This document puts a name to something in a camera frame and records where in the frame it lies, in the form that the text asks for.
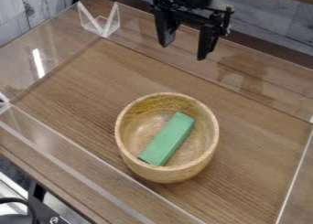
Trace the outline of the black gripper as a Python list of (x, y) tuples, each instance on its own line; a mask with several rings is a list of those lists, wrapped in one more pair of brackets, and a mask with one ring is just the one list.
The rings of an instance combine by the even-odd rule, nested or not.
[(201, 27), (197, 59), (204, 60), (215, 50), (220, 35), (231, 33), (236, 8), (223, 0), (153, 0), (152, 12), (160, 43), (166, 48), (176, 40), (182, 24)]

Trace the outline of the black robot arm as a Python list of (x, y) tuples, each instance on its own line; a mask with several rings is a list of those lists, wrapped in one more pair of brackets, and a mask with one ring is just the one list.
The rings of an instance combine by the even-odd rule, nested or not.
[(200, 28), (199, 60), (215, 51), (220, 37), (231, 34), (236, 9), (220, 0), (153, 0), (150, 10), (164, 48), (174, 42), (182, 24)]

